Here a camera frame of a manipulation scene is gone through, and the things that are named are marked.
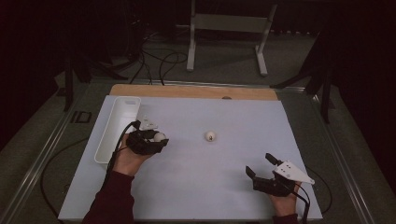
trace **person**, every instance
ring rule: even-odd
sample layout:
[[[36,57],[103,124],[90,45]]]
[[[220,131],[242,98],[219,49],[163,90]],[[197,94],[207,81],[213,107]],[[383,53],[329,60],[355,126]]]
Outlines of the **person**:
[[[106,184],[96,193],[88,213],[82,220],[83,224],[131,224],[134,223],[134,197],[131,186],[134,176],[144,161],[152,155],[139,155],[126,146],[128,134],[122,138],[114,167]],[[275,208],[274,224],[298,223],[295,195],[276,197],[269,195]]]

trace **white plastic container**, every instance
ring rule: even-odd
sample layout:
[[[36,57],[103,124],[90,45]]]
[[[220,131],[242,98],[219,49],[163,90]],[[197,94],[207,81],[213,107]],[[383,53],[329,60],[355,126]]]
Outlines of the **white plastic container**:
[[[122,131],[126,126],[136,120],[141,99],[132,96],[120,96],[114,101],[110,116],[103,132],[99,147],[95,153],[95,161],[107,167],[111,154],[117,147]],[[130,127],[126,133],[130,133],[134,127]]]

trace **white tabletop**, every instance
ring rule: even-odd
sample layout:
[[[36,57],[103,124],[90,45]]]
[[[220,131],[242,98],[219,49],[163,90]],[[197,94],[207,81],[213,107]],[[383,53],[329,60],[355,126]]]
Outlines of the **white tabletop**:
[[[106,170],[94,161],[116,96],[107,96],[64,200],[59,219],[81,220]],[[263,220],[274,215],[268,197],[252,188],[248,165],[257,176],[272,178],[265,153],[292,161],[305,171],[286,113],[279,101],[141,97],[139,114],[158,124],[169,138],[160,154],[146,161],[132,194],[136,220]],[[207,142],[204,134],[217,134]],[[321,218],[312,187],[303,184]],[[301,216],[304,203],[298,200]]]

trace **maroon sweater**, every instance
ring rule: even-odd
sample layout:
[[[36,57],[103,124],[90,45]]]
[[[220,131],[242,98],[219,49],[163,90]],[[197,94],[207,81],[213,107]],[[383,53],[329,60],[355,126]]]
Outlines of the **maroon sweater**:
[[[133,176],[111,172],[105,187],[95,197],[83,224],[133,224],[134,198],[131,195]],[[273,217],[274,224],[298,224],[297,214]]]

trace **white ball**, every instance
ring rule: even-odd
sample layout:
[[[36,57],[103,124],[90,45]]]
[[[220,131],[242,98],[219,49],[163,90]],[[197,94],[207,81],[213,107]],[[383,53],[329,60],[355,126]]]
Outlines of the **white ball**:
[[[164,133],[154,134],[154,142],[161,142],[163,139],[166,139],[166,136]]]
[[[216,139],[216,134],[212,131],[205,133],[205,139],[208,142],[213,142]]]

